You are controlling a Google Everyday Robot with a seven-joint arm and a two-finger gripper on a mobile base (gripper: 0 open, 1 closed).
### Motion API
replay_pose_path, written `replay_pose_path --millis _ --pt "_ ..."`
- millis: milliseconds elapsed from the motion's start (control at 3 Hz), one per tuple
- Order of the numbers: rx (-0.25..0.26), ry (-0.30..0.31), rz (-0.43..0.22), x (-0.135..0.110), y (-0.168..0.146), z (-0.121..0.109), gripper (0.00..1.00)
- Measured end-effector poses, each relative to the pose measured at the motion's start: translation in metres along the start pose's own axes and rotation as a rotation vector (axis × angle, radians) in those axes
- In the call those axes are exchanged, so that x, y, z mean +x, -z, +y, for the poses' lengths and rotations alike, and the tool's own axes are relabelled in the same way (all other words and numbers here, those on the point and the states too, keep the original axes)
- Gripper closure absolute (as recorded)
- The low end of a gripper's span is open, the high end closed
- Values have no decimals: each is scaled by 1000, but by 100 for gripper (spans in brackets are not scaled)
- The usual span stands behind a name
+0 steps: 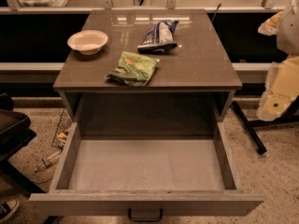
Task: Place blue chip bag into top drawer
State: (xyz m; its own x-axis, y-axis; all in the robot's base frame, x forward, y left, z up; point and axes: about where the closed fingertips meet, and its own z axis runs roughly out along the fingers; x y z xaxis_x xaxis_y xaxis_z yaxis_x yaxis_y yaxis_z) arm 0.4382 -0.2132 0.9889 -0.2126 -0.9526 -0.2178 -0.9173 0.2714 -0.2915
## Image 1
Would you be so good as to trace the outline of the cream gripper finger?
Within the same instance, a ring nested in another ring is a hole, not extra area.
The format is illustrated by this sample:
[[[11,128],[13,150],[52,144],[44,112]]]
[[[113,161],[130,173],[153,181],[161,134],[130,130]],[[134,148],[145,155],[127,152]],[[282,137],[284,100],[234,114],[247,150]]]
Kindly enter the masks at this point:
[[[263,22],[258,28],[258,33],[262,35],[276,35],[281,15],[282,12],[280,11]]]
[[[272,63],[265,81],[265,91],[257,110],[263,121],[280,118],[299,95],[299,57]]]

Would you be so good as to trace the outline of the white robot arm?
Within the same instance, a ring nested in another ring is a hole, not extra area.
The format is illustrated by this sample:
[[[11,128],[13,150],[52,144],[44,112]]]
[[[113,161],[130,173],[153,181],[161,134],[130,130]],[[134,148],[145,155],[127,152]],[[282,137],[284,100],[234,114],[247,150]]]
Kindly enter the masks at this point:
[[[299,96],[299,0],[262,23],[262,35],[276,35],[277,47],[287,54],[281,63],[272,63],[265,81],[257,117],[263,121],[280,118]]]

